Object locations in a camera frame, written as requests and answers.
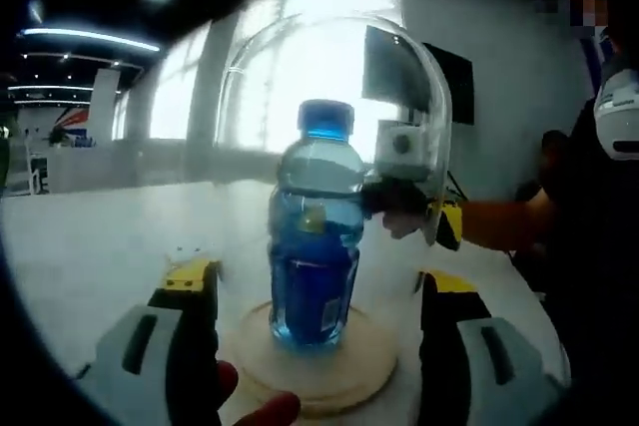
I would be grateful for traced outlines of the person's right hand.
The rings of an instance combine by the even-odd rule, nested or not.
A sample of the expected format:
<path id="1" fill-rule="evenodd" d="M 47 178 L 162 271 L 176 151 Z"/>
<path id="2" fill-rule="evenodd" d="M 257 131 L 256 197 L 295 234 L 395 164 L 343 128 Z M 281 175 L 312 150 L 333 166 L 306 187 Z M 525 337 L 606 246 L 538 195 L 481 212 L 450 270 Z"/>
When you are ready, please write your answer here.
<path id="1" fill-rule="evenodd" d="M 382 225 L 394 239 L 419 233 L 428 245 L 435 244 L 436 231 L 429 213 L 386 212 Z"/>

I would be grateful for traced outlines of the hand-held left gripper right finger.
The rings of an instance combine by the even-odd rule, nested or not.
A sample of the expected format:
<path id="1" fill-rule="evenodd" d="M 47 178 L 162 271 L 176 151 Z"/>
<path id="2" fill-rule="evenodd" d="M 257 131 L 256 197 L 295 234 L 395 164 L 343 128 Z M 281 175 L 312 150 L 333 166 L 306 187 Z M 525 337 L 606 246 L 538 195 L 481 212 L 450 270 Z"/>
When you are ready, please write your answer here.
<path id="1" fill-rule="evenodd" d="M 538 425 L 564 387 L 539 351 L 457 277 L 420 276 L 418 425 Z"/>

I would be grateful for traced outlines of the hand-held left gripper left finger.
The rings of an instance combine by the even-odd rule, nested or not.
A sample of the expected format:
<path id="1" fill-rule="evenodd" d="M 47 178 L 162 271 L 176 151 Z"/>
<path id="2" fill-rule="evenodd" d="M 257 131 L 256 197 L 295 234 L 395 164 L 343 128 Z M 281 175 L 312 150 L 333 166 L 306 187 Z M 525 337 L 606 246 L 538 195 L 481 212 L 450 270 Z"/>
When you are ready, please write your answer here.
<path id="1" fill-rule="evenodd" d="M 78 384 L 117 425 L 218 425 L 218 263 L 170 264 L 98 341 Z"/>

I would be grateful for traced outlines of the person's left hand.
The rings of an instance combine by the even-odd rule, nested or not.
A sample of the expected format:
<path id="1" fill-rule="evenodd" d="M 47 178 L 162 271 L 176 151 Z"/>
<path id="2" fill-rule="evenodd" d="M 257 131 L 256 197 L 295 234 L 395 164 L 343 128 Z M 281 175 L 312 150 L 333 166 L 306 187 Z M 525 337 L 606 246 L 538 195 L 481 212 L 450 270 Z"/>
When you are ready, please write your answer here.
<path id="1" fill-rule="evenodd" d="M 220 409 L 232 396 L 239 384 L 239 373 L 234 365 L 227 361 L 217 362 L 219 391 L 216 406 Z M 257 410 L 240 418 L 236 425 L 241 426 L 288 426 L 293 425 L 301 412 L 301 401 L 292 392 L 281 393 Z"/>

